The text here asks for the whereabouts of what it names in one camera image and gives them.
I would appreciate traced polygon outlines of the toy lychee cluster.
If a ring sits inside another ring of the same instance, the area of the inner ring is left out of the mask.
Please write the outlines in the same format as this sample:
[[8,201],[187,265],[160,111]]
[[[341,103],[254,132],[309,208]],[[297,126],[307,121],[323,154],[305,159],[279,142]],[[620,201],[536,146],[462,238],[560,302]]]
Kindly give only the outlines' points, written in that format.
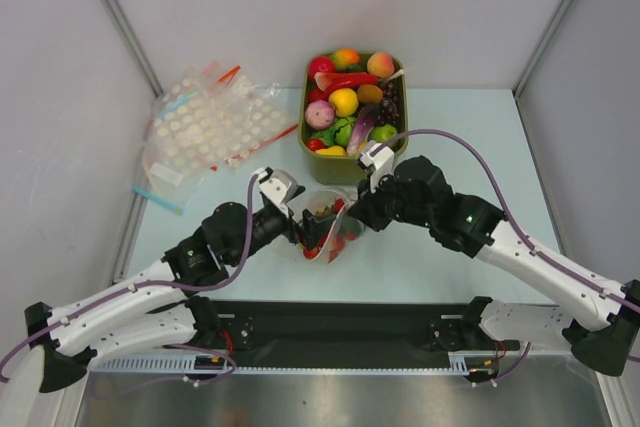
[[313,249],[301,248],[303,257],[310,262],[332,263],[353,241],[365,231],[364,225],[348,215],[350,201],[344,196],[330,195],[311,204],[311,212],[316,215],[335,213],[337,219],[331,230],[324,235],[320,245]]

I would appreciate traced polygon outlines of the clear dotted zip bag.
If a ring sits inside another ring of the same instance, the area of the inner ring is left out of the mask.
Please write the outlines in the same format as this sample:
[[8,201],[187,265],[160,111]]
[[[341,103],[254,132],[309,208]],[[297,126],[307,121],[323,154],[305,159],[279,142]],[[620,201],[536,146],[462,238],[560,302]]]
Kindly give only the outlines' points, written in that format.
[[304,211],[313,214],[322,224],[322,235],[319,243],[311,249],[280,239],[278,246],[283,248],[280,255],[288,261],[318,265],[335,261],[366,230],[363,223],[348,215],[356,197],[353,189],[328,187],[307,191],[294,199],[290,206],[295,218],[301,220]]

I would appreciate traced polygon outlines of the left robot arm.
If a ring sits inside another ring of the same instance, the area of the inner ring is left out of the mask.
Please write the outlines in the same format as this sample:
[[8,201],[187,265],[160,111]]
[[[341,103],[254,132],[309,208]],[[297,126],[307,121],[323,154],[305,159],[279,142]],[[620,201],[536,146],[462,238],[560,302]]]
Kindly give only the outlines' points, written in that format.
[[146,349],[229,346],[206,293],[228,286],[248,258],[275,239],[315,248],[336,221],[330,210],[296,217],[287,203],[301,186],[251,180],[249,187],[260,191],[261,209],[221,204],[139,274],[65,307],[28,307],[29,346],[44,354],[39,391],[60,391],[103,362]]

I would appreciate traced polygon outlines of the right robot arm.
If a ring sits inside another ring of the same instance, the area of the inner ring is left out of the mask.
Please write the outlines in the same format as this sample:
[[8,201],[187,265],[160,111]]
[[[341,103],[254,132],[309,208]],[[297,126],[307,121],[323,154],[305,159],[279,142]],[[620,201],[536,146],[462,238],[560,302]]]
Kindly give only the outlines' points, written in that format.
[[603,277],[536,242],[504,210],[454,192],[424,156],[395,165],[389,149],[374,148],[357,163],[366,177],[351,217],[376,232],[392,222],[425,228],[443,248],[501,268],[552,300],[536,306],[474,298],[461,323],[469,346],[518,340],[567,348],[598,373],[624,372],[639,333],[638,280]]

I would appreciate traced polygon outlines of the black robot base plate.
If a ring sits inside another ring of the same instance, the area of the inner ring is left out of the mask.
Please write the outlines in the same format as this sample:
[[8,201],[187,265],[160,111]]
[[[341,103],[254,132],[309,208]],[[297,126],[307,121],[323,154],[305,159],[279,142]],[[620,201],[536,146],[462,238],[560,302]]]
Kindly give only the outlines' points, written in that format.
[[519,350],[490,339],[464,304],[371,304],[213,301],[196,323],[194,345],[230,348],[231,356],[424,358],[428,352]]

